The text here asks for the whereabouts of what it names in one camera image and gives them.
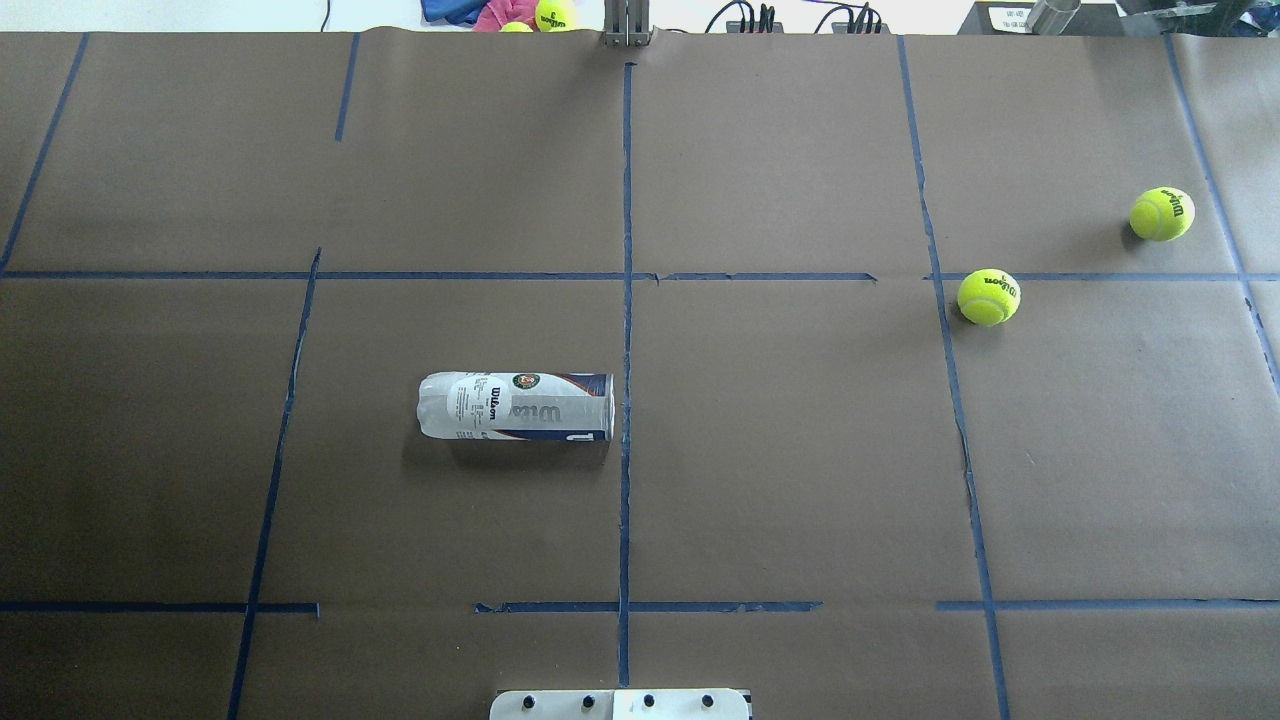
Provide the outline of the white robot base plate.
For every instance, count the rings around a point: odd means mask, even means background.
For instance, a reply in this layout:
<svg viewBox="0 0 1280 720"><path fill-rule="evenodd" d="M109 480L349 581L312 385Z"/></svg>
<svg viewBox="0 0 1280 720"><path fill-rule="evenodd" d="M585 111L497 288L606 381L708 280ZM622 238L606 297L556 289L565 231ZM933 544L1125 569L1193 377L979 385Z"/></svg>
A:
<svg viewBox="0 0 1280 720"><path fill-rule="evenodd" d="M735 688L504 691L490 719L753 719L751 696Z"/></svg>

